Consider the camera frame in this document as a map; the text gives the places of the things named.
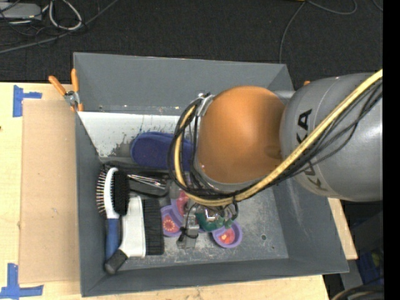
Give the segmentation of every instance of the purple plastic object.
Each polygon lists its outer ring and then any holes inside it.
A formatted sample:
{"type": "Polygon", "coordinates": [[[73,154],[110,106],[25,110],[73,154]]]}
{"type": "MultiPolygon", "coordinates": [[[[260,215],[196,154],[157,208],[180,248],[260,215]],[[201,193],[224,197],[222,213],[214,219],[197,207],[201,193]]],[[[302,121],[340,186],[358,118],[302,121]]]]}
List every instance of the purple plastic object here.
{"type": "Polygon", "coordinates": [[[181,225],[182,225],[182,220],[179,220],[175,212],[173,211],[173,207],[171,205],[165,206],[161,208],[161,219],[162,219],[162,232],[164,233],[165,236],[167,237],[179,237],[181,235],[181,225]],[[164,220],[166,217],[169,217],[173,221],[173,223],[177,226],[178,230],[175,232],[167,231],[165,230],[164,227],[164,220]]]}
{"type": "Polygon", "coordinates": [[[240,225],[236,222],[233,222],[232,226],[229,229],[226,229],[225,227],[220,227],[219,229],[214,230],[211,234],[212,234],[212,237],[214,238],[215,242],[223,248],[235,248],[242,242],[242,238],[243,238],[242,229],[241,229],[240,225]],[[223,243],[219,239],[219,237],[222,236],[226,231],[228,231],[230,229],[232,229],[235,234],[234,241],[230,244],[223,243]]]}

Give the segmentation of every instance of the gray bin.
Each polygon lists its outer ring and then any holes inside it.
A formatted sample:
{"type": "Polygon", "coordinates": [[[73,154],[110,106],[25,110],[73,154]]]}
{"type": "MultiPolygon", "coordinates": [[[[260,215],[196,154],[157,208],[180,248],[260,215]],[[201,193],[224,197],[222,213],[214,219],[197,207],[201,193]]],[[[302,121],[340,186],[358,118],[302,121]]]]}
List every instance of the gray bin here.
{"type": "MultiPolygon", "coordinates": [[[[217,94],[238,85],[293,91],[282,64],[77,52],[74,68],[84,109],[91,112],[178,116],[200,92],[217,94]]],[[[177,249],[176,238],[165,237],[162,256],[129,259],[109,276],[103,269],[104,219],[95,197],[103,161],[89,134],[76,115],[83,296],[349,271],[327,198],[289,179],[239,203],[243,240],[235,249],[220,248],[207,233],[188,251],[177,249]]],[[[121,152],[116,158],[128,158],[121,152]]]]}

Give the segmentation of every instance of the metal tool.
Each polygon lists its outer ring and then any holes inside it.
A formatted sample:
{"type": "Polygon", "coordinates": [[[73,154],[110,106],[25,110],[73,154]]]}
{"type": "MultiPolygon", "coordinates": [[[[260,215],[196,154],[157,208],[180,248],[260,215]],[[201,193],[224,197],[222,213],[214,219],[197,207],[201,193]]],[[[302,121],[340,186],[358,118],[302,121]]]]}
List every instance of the metal tool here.
{"type": "Polygon", "coordinates": [[[60,95],[64,97],[73,112],[83,111],[83,103],[79,97],[79,84],[75,69],[71,70],[72,91],[67,92],[55,76],[49,76],[49,82],[57,89],[60,95]]]}

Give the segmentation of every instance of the pink object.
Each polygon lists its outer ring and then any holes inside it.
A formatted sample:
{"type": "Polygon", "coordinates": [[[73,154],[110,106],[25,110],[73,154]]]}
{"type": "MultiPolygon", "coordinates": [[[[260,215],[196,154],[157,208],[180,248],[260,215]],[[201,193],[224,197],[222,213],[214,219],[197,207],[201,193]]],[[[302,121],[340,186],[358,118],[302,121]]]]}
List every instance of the pink object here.
{"type": "Polygon", "coordinates": [[[215,242],[223,248],[234,248],[242,242],[243,233],[240,225],[232,223],[229,229],[220,227],[212,232],[215,242]]]}
{"type": "Polygon", "coordinates": [[[181,235],[182,220],[179,219],[171,205],[161,208],[162,231],[167,237],[178,237],[181,235]]]}

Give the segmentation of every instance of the cardboard sheet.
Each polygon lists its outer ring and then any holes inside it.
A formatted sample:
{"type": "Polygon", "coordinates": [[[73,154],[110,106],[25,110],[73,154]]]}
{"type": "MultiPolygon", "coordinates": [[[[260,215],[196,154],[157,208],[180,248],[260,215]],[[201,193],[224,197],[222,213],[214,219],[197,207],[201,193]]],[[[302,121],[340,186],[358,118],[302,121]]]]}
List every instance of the cardboard sheet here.
{"type": "Polygon", "coordinates": [[[74,114],[24,100],[19,282],[78,281],[74,114]]]}

